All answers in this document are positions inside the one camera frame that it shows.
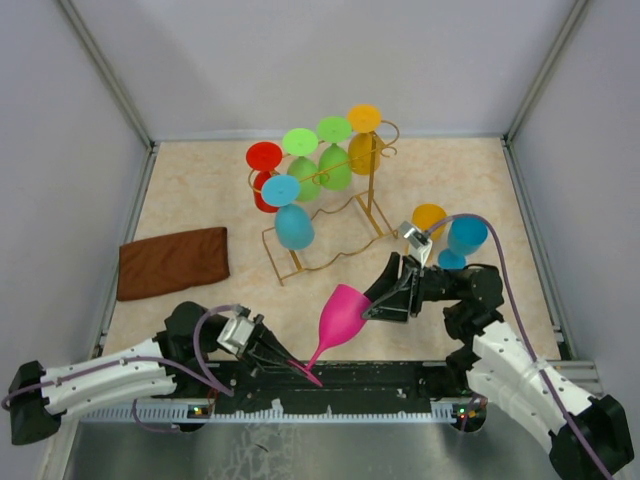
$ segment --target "blue cup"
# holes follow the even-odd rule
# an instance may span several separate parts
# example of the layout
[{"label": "blue cup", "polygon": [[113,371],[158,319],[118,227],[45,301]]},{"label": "blue cup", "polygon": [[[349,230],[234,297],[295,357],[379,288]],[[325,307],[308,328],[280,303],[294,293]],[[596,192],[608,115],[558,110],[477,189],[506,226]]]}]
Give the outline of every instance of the blue cup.
[{"label": "blue cup", "polygon": [[276,213],[275,227],[280,244],[289,250],[307,248],[315,237],[309,215],[293,203],[280,207]]},{"label": "blue cup", "polygon": [[449,229],[449,250],[466,257],[476,252],[488,235],[487,226],[477,218],[457,218]]},{"label": "blue cup", "polygon": [[467,264],[467,260],[460,255],[456,255],[448,248],[438,255],[438,266],[447,270],[462,270]]}]

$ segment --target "orange disc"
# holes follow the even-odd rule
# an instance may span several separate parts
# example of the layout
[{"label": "orange disc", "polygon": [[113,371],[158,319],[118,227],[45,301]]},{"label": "orange disc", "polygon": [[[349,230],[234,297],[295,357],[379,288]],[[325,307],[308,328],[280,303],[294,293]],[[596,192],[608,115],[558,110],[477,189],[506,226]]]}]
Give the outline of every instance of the orange disc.
[{"label": "orange disc", "polygon": [[373,105],[356,105],[347,114],[351,127],[358,133],[373,132],[382,122],[382,115]]}]

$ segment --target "gold wire rack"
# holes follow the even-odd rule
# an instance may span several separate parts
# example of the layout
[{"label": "gold wire rack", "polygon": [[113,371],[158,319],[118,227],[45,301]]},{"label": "gold wire rack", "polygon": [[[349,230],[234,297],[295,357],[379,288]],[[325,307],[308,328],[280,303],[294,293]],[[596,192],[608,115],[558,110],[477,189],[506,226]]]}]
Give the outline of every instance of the gold wire rack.
[{"label": "gold wire rack", "polygon": [[[276,262],[273,258],[273,255],[271,254],[271,250],[269,249],[269,245],[267,244],[267,239],[266,239],[266,234],[268,232],[271,232],[273,230],[275,230],[275,227],[271,227],[271,228],[267,228],[266,230],[262,231],[262,244],[264,245],[264,249],[267,252],[267,255],[269,257],[269,261],[271,262],[271,266],[273,267],[273,271],[275,272],[276,276],[278,277],[278,281],[280,282],[281,286],[284,286],[284,280],[286,280],[287,278],[291,278],[295,275],[298,275],[300,273],[303,272],[316,272],[319,270],[323,270],[329,266],[331,266],[336,260],[338,260],[338,258],[340,257],[351,257],[354,255],[358,255],[359,253],[364,252],[366,249],[368,249],[371,245],[373,245],[376,241],[380,240],[381,238],[385,238],[388,236],[393,236],[395,238],[398,238],[398,232],[393,229],[391,227],[391,225],[389,224],[389,221],[387,220],[387,217],[385,216],[385,214],[383,213],[382,209],[380,208],[380,205],[378,205],[378,202],[376,202],[375,200],[375,188],[374,188],[374,182],[375,182],[375,170],[376,170],[376,160],[377,157],[386,157],[389,158],[390,156],[395,155],[396,153],[398,153],[397,149],[393,146],[394,143],[396,143],[398,141],[398,138],[400,138],[400,130],[398,129],[397,125],[393,122],[390,122],[388,120],[382,120],[381,123],[385,123],[387,125],[390,125],[391,127],[393,127],[393,129],[395,130],[395,138],[393,140],[391,140],[388,143],[385,143],[380,136],[374,131],[374,132],[370,132],[372,135],[372,148],[371,151],[364,153],[362,155],[359,155],[357,157],[349,157],[348,160],[333,165],[327,169],[318,171],[316,173],[314,173],[313,175],[309,175],[308,177],[302,178],[299,181],[302,183],[304,181],[312,181],[315,184],[320,184],[320,178],[322,178],[323,176],[329,176],[330,175],[330,171],[333,170],[334,168],[338,168],[341,167],[343,165],[346,165],[350,162],[353,162],[354,160],[358,160],[360,158],[364,158],[364,157],[369,157],[369,173],[368,173],[368,177],[369,177],[369,186],[367,188],[367,190],[357,193],[351,197],[349,197],[349,199],[346,201],[346,203],[344,205],[342,205],[340,208],[336,209],[336,210],[325,210],[324,208],[320,208],[318,210],[316,210],[316,212],[314,212],[314,214],[311,216],[311,221],[313,222],[313,220],[318,216],[318,214],[320,213],[324,213],[326,215],[333,215],[336,213],[341,212],[342,210],[344,210],[351,202],[353,202],[354,200],[357,202],[357,204],[360,206],[360,208],[362,209],[362,211],[364,212],[364,214],[366,215],[367,219],[369,220],[369,223],[371,224],[371,226],[373,227],[373,229],[375,230],[376,234],[373,238],[371,238],[369,240],[369,242],[364,245],[363,247],[351,251],[351,252],[338,252],[330,261],[328,261],[327,263],[317,266],[317,267],[310,267],[310,266],[304,266],[302,264],[302,262],[300,261],[300,257],[298,257],[298,254],[294,251],[294,250],[288,250],[289,255],[291,257],[291,259],[293,260],[293,264],[295,266],[295,271],[291,272],[291,273],[287,273],[287,274],[281,274],[280,270],[278,270],[278,267],[276,265]],[[385,153],[385,150],[391,150],[392,154],[388,154]],[[288,157],[289,154],[283,155],[283,159]],[[249,176],[247,178],[247,181],[249,183],[249,186],[251,187],[251,189],[254,192],[257,193],[261,193],[261,191],[257,188],[255,188],[253,186],[253,175],[256,172],[256,170],[251,170],[251,172],[249,173]],[[271,172],[274,175],[277,175],[278,172],[277,171],[272,171]],[[367,196],[367,201],[365,203],[365,201],[362,199],[362,197],[366,194]],[[373,216],[373,212],[374,212],[374,207],[375,210],[377,210],[378,214],[380,215],[380,218],[382,218],[382,221],[384,222],[383,227],[386,228],[382,228],[380,226],[380,224],[378,223],[378,221],[374,218]]]}]

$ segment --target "blue disc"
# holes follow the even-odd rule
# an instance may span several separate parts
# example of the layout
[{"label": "blue disc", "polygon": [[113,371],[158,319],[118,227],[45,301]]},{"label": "blue disc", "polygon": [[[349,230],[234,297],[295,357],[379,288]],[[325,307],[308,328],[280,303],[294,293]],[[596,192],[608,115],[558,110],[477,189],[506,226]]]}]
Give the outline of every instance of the blue disc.
[{"label": "blue disc", "polygon": [[276,175],[262,186],[262,199],[272,207],[284,207],[300,195],[300,182],[292,175]]},{"label": "blue disc", "polygon": [[467,260],[453,253],[448,248],[438,255],[438,266],[446,270],[461,270],[467,264]]}]

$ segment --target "gray floor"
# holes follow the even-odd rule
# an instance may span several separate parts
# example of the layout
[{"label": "gray floor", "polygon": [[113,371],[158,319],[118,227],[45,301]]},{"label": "gray floor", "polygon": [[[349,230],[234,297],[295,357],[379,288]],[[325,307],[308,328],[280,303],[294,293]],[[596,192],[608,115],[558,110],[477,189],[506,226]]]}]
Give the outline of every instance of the gray floor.
[{"label": "gray floor", "polygon": [[553,479],[545,453],[489,407],[484,428],[449,425],[207,425],[162,435],[83,424],[66,480]]}]

